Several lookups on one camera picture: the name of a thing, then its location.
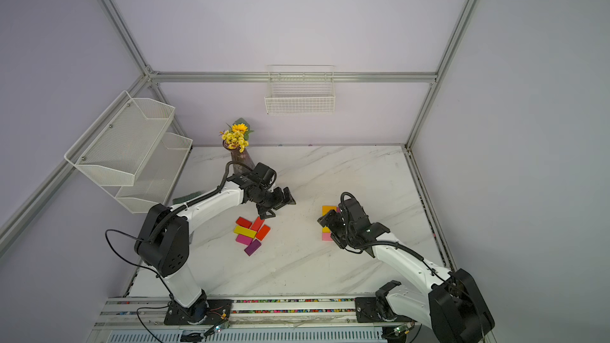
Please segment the dark glass vase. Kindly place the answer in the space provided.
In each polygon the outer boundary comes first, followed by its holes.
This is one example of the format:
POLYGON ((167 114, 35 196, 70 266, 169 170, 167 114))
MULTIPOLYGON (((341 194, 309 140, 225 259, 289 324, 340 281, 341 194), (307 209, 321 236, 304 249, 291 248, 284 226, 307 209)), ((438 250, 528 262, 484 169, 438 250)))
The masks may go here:
POLYGON ((237 165, 232 165, 235 174, 246 174, 256 166, 246 149, 243 152, 240 149, 233 149, 230 155, 232 161, 238 162, 237 165))

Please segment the yellow flower bouquet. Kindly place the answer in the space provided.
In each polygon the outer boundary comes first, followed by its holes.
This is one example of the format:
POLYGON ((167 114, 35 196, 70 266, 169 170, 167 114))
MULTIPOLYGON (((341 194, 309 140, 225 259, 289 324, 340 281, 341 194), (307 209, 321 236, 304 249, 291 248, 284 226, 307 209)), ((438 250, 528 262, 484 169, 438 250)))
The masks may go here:
POLYGON ((227 129, 220 133, 222 145, 230 151, 245 152, 249 147, 249 138, 253 132, 249 122, 244 118, 239 118, 232 124, 227 124, 227 129))

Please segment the orange block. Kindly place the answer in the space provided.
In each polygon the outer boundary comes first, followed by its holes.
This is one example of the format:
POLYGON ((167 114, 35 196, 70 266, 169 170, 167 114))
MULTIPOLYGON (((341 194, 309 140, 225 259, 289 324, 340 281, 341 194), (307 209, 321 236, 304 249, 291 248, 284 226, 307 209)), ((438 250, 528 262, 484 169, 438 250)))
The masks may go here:
POLYGON ((336 210, 337 210, 336 206, 322 206, 322 216, 325 216, 329 212, 336 211, 336 210))

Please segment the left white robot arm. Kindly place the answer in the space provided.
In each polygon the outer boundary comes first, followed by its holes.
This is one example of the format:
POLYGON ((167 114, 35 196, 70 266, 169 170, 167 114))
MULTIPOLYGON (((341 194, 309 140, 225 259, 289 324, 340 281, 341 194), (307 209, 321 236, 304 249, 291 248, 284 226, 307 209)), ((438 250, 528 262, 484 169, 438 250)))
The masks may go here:
POLYGON ((276 179, 276 171, 263 163, 250 168, 230 161, 216 189, 175 206, 158 203, 149 209, 138 236, 109 229, 104 233, 106 243, 112 252, 117 252, 110 240, 111 233, 132 239, 142 263, 133 263, 125 257, 121 260, 153 272, 170 300, 182 311, 203 314, 208 308, 207 295, 197 284, 188 263, 193 233, 224 211, 245 203, 253 203, 262 220, 274 218, 285 206, 295 205, 289 188, 277 187, 276 179))

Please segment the purple block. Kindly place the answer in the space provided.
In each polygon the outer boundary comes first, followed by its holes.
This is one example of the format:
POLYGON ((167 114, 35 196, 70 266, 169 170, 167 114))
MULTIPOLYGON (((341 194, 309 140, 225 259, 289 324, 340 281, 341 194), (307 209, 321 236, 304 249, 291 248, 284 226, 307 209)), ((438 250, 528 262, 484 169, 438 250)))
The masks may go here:
POLYGON ((253 239, 251 243, 244 249, 244 252, 251 257, 261 247, 261 241, 253 239))

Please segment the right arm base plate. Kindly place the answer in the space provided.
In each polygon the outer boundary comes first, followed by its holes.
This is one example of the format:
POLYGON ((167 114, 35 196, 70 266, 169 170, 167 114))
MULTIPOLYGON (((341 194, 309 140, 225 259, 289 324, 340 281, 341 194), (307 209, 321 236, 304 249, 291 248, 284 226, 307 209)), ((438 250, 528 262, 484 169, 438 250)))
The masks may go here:
POLYGON ((381 323, 381 322, 414 322, 404 315, 395 313, 385 298, 381 297, 357 297, 354 299, 355 313, 358 323, 381 323))

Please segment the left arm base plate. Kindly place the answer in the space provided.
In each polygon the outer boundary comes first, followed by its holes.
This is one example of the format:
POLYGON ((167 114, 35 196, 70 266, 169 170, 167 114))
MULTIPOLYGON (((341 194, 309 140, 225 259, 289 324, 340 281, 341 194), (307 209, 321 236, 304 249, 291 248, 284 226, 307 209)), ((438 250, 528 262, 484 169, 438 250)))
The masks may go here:
POLYGON ((186 308, 176 301, 170 301, 164 324, 166 326, 215 326, 228 319, 233 303, 231 299, 207 299, 205 302, 196 301, 193 306, 186 308))

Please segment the white two-tier mesh shelf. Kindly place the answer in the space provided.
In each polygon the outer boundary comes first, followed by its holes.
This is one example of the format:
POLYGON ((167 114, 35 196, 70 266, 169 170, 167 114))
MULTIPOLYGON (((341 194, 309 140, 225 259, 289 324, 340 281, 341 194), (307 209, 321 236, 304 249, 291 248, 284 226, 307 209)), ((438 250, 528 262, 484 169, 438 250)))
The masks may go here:
POLYGON ((166 203, 192 150, 173 133, 175 108, 124 91, 64 159, 132 214, 166 203))

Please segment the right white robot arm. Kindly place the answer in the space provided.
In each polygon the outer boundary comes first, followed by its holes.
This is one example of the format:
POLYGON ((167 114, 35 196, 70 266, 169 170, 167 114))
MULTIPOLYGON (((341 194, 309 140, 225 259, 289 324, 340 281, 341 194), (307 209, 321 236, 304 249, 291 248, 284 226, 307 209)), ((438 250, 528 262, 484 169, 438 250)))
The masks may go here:
POLYGON ((481 291, 467 271, 455 272, 427 260, 379 222, 370 222, 349 192, 338 207, 318 220, 332 241, 347 252, 367 253, 402 278, 380 287, 373 297, 355 300, 359 322, 415 322, 432 330, 440 342, 482 342, 495 321, 481 291))

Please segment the red block middle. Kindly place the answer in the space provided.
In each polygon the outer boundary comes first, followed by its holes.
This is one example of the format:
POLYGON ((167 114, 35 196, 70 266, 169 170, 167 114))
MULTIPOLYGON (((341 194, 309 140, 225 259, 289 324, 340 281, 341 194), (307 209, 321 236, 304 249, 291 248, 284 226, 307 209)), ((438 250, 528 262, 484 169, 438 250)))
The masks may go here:
POLYGON ((258 231, 259 231, 259 230, 260 230, 260 229, 263 227, 264 222, 265 222, 265 221, 264 221, 263 219, 261 219, 260 217, 258 217, 258 218, 257 218, 257 219, 254 221, 254 223, 251 225, 250 229, 251 229, 251 230, 253 230, 253 231, 255 231, 255 232, 258 232, 258 231))

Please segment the red block right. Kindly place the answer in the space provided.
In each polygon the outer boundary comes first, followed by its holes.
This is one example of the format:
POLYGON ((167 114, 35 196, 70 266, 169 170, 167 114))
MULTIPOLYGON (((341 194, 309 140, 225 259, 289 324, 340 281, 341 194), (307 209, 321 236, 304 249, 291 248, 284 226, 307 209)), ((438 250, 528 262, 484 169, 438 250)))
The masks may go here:
POLYGON ((263 225, 260 230, 258 230, 255 238, 258 241, 263 241, 270 231, 271 228, 268 225, 263 225))

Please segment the red block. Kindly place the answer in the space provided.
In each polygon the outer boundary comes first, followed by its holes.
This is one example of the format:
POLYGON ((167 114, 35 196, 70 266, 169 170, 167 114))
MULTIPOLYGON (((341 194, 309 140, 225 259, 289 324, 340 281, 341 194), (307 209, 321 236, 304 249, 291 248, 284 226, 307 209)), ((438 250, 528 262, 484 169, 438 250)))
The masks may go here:
POLYGON ((260 230, 258 230, 255 238, 258 241, 263 241, 270 231, 271 228, 268 225, 263 225, 260 230))
POLYGON ((247 219, 239 217, 236 221, 236 224, 243 228, 250 229, 253 223, 247 219))
POLYGON ((263 219, 261 219, 260 217, 258 217, 258 218, 257 218, 257 219, 254 221, 254 223, 251 225, 250 229, 251 229, 251 230, 253 230, 253 231, 255 231, 255 232, 258 232, 258 231, 259 231, 259 230, 260 230, 260 229, 263 227, 264 222, 265 222, 265 221, 264 221, 263 219))

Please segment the red block upper left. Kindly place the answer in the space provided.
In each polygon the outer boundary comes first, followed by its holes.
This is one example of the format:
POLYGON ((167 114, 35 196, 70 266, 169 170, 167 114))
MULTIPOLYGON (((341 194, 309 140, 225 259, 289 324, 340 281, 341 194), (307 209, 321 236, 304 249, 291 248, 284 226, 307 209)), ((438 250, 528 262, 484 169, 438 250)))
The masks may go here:
POLYGON ((239 217, 236 221, 236 224, 243 228, 250 229, 253 223, 247 219, 239 217))

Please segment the yellow block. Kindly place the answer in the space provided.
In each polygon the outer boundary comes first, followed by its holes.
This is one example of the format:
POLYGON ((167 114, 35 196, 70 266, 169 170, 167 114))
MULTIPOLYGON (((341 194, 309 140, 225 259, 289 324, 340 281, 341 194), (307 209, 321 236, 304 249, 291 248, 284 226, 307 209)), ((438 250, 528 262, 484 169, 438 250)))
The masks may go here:
POLYGON ((322 231, 324 233, 330 233, 331 230, 330 230, 330 228, 328 226, 329 225, 328 216, 325 215, 325 216, 321 217, 321 219, 319 221, 320 221, 320 225, 322 226, 322 231))
POLYGON ((243 227, 240 225, 236 225, 236 227, 234 228, 234 233, 236 233, 239 236, 254 239, 257 235, 257 230, 251 230, 249 228, 246 228, 246 227, 243 227))

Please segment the aluminium frame back bar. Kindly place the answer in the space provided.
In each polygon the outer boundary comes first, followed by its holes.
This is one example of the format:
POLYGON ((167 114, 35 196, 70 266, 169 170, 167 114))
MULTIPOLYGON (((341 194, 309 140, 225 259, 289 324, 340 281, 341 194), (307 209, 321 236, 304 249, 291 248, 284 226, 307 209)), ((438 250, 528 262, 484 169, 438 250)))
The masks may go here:
POLYGON ((159 71, 149 74, 156 83, 267 83, 303 81, 335 83, 415 83, 433 84, 433 72, 179 72, 159 71))

